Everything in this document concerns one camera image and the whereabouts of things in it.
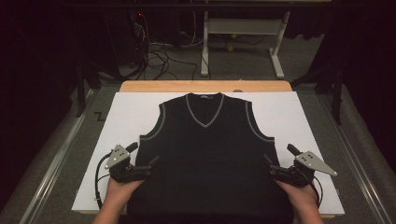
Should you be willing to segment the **dark knitted vest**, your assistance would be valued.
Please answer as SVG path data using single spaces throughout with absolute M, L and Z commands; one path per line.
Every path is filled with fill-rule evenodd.
M 275 140 L 252 104 L 222 93 L 189 93 L 160 105 L 140 138 L 136 165 L 158 163 L 127 212 L 138 224 L 292 224 L 286 193 L 271 178 Z

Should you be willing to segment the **black metal stand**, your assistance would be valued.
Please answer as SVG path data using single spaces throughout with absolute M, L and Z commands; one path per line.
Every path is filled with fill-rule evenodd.
M 100 89 L 101 81 L 99 79 L 98 68 L 95 63 L 90 61 L 81 61 L 77 68 L 77 93 L 78 93 L 78 112 L 77 118 L 80 118 L 86 102 L 85 84 L 91 89 Z
M 315 82 L 316 94 L 332 94 L 332 117 L 338 125 L 341 124 L 340 108 L 342 103 L 342 66 L 337 63 L 327 63 L 319 69 L 293 80 L 290 85 L 295 88 L 303 83 Z

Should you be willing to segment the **wooden table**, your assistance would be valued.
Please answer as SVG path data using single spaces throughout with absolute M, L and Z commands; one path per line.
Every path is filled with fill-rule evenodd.
M 189 92 L 222 92 L 228 95 L 230 92 L 282 91 L 293 91 L 289 82 L 284 80 L 138 80 L 122 83 L 118 92 L 178 92 L 181 96 Z

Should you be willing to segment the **white metal desk frame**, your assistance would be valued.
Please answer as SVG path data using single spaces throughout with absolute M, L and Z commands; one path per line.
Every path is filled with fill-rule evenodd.
M 208 37 L 210 34 L 216 35 L 275 35 L 276 44 L 268 49 L 276 77 L 285 77 L 278 51 L 283 40 L 290 12 L 284 13 L 282 19 L 278 20 L 256 20 L 256 19 L 210 19 L 208 12 L 204 15 L 203 50 L 201 59 L 201 75 L 209 75 L 209 50 Z

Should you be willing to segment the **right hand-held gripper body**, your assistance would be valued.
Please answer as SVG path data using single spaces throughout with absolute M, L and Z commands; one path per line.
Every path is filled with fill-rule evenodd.
M 315 172 L 337 176 L 333 168 L 311 151 L 296 155 L 293 165 L 289 168 L 270 165 L 270 175 L 273 179 L 298 188 L 311 184 L 314 180 Z

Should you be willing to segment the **metal floor rail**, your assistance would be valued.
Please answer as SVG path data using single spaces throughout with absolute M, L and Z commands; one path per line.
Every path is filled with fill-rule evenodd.
M 39 159 L 47 161 L 37 161 L 36 165 L 44 166 L 44 175 L 40 179 L 39 185 L 35 188 L 32 196 L 19 224 L 36 224 L 37 220 L 47 202 L 57 179 L 70 154 L 74 139 L 86 117 L 85 111 L 91 106 L 96 91 L 88 89 L 82 94 L 82 111 L 79 111 L 78 93 L 74 91 L 71 98 L 74 101 L 71 109 L 60 122 L 54 133 L 46 143 L 45 151 L 38 155 Z
M 370 206 L 376 222 L 378 224 L 392 224 L 386 207 L 381 202 L 373 182 L 365 172 L 364 166 L 359 161 L 358 155 L 354 151 L 350 141 L 347 139 L 342 125 L 335 121 L 335 118 L 332 114 L 331 104 L 328 102 L 327 97 L 319 95 L 318 98 L 322 107 L 326 111 L 329 120 L 332 122 L 332 126 L 334 127 L 340 142 L 342 143 L 342 151 L 346 157 L 347 164 L 355 176 L 355 179 L 361 189 L 362 194 L 364 195 L 366 202 Z

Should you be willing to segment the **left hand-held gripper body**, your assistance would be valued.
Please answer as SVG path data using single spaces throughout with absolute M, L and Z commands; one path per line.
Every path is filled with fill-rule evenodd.
M 130 183 L 145 180 L 151 175 L 149 165 L 134 166 L 131 164 L 131 153 L 122 145 L 116 145 L 105 165 L 110 176 L 119 183 Z

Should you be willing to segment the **person's right hand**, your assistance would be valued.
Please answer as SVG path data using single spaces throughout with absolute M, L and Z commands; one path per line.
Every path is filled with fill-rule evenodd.
M 287 193 L 290 203 L 298 215 L 318 211 L 317 196 L 310 186 L 298 188 L 278 180 L 276 183 Z

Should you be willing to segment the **person's left hand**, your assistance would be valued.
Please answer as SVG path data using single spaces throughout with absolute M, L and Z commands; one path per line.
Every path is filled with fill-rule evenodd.
M 143 183 L 143 180 L 130 183 L 119 183 L 110 177 L 107 184 L 103 207 L 121 211 L 130 200 L 134 191 Z

